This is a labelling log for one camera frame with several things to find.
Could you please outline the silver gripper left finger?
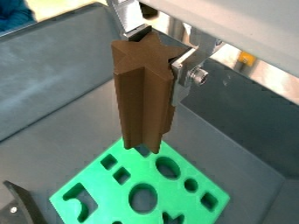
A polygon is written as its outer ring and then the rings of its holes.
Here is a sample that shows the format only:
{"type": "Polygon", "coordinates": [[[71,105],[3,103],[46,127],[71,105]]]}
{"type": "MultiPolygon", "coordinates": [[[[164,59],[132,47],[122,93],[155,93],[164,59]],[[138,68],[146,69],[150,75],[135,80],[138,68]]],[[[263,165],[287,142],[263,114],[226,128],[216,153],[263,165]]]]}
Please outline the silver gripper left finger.
{"type": "Polygon", "coordinates": [[[152,26],[144,22],[139,1],[107,0],[107,5],[116,20],[122,39],[140,41],[152,31],[152,26]]]}

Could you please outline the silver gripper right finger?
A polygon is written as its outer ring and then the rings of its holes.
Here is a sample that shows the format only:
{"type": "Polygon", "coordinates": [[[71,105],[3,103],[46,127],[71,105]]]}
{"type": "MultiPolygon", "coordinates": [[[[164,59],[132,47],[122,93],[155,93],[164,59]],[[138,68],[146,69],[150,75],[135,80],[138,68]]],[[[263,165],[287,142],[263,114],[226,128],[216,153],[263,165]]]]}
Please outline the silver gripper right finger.
{"type": "Polygon", "coordinates": [[[222,40],[199,29],[191,30],[190,42],[191,47],[171,63],[174,106],[188,95],[191,85],[200,86],[206,82],[208,72],[202,68],[204,61],[223,47],[222,40]]]}

